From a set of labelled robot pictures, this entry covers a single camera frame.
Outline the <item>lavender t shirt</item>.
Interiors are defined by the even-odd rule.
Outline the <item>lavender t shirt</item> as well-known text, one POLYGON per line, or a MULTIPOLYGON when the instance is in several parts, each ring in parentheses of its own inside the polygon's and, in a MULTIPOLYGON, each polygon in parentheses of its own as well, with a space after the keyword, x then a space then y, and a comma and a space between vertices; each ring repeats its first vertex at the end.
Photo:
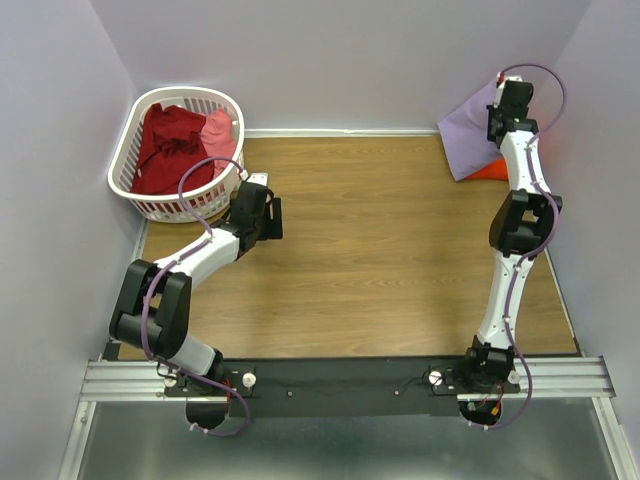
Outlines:
POLYGON ((503 158, 487 140, 487 106, 493 101, 496 82, 491 80, 438 122, 445 156, 456 182, 503 158))

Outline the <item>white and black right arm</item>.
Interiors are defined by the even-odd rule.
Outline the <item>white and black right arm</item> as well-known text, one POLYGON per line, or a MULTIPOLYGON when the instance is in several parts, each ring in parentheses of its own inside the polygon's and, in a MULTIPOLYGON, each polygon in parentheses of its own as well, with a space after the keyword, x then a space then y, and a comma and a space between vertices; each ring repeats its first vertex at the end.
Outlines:
POLYGON ((529 116, 534 86, 519 75, 500 74, 487 106, 487 138, 506 161, 510 191, 489 230, 495 269, 483 321, 460 367, 474 392, 507 382, 518 356, 516 325, 529 273, 551 239, 563 200, 551 193, 539 154, 540 130, 529 116))

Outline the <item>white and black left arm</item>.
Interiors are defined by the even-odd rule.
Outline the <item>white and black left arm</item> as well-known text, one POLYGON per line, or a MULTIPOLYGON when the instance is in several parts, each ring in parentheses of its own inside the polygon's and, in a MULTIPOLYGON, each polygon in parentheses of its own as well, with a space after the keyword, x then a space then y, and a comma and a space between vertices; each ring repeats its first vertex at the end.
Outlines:
POLYGON ((223 355, 189 333, 192 293, 257 242, 282 237, 281 200, 268 187, 266 174, 252 174, 240 184, 230 210, 197 240, 171 256, 128 266, 110 336, 187 373, 197 393, 214 393, 223 384, 223 355))

